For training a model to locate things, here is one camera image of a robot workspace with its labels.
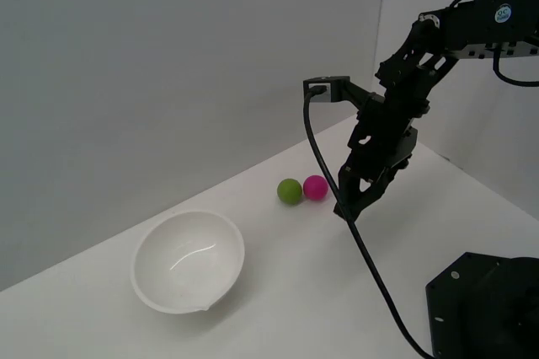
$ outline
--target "white wall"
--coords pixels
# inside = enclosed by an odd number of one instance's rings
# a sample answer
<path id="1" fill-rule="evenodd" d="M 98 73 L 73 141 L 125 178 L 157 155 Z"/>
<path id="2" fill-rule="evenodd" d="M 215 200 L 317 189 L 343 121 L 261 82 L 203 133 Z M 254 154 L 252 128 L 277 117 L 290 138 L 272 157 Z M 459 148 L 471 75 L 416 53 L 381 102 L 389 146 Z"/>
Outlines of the white wall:
<path id="1" fill-rule="evenodd" d="M 403 43 L 420 12 L 452 0 L 383 0 L 376 64 Z M 518 79 L 538 79 L 539 59 L 502 61 Z M 373 84 L 375 90 L 381 87 Z M 430 95 L 430 113 L 415 121 L 419 140 L 539 218 L 539 88 L 499 81 L 492 61 L 460 61 Z"/>
<path id="2" fill-rule="evenodd" d="M 371 81 L 380 1 L 0 0 L 0 289 L 302 140 L 303 79 Z"/>

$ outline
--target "pink ball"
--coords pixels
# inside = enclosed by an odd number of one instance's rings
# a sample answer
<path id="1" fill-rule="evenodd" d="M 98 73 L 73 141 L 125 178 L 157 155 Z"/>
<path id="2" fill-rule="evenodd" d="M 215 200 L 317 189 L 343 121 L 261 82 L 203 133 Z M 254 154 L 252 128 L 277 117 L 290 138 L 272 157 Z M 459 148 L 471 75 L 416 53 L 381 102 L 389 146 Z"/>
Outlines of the pink ball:
<path id="1" fill-rule="evenodd" d="M 320 201 L 328 194 L 328 182 L 320 175 L 311 175 L 303 182 L 303 193 L 312 201 Z"/>

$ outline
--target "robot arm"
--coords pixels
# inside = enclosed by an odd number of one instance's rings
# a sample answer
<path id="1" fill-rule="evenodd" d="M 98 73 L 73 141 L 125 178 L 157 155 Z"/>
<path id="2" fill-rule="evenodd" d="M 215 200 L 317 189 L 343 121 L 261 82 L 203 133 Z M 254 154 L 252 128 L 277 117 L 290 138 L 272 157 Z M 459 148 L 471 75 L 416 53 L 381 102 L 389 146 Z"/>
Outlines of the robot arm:
<path id="1" fill-rule="evenodd" d="M 380 199 L 396 173 L 408 166 L 417 142 L 412 122 L 429 111 L 430 90 L 458 60 L 493 58 L 500 79 L 539 86 L 539 82 L 507 78 L 499 71 L 500 58 L 537 55 L 537 2 L 455 0 L 448 8 L 420 14 L 404 44 L 375 74 L 386 89 L 383 97 L 354 85 L 350 77 L 303 82 L 304 94 L 315 86 L 326 88 L 312 102 L 347 100 L 358 109 L 358 124 L 348 142 L 350 155 L 339 171 L 339 190 L 354 219 Z M 425 55 L 430 58 L 422 62 Z M 337 206 L 334 212 L 342 216 Z"/>

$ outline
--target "table surface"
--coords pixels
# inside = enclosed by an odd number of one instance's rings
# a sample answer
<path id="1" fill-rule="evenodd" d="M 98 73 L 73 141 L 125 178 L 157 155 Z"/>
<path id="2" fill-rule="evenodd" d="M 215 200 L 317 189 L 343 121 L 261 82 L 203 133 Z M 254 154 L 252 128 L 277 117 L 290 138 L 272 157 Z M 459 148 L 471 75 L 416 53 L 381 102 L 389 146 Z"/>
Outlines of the table surface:
<path id="1" fill-rule="evenodd" d="M 318 135 L 336 173 L 354 119 Z M 0 292 L 6 358 L 415 358 L 399 334 L 333 197 L 287 207 L 280 180 L 318 167 L 307 142 Z M 175 212 L 230 217 L 245 240 L 237 284 L 208 312 L 158 313 L 129 264 L 141 237 Z M 358 221 L 417 341 L 430 351 L 424 286 L 467 251 L 538 256 L 539 222 L 428 148 Z"/>

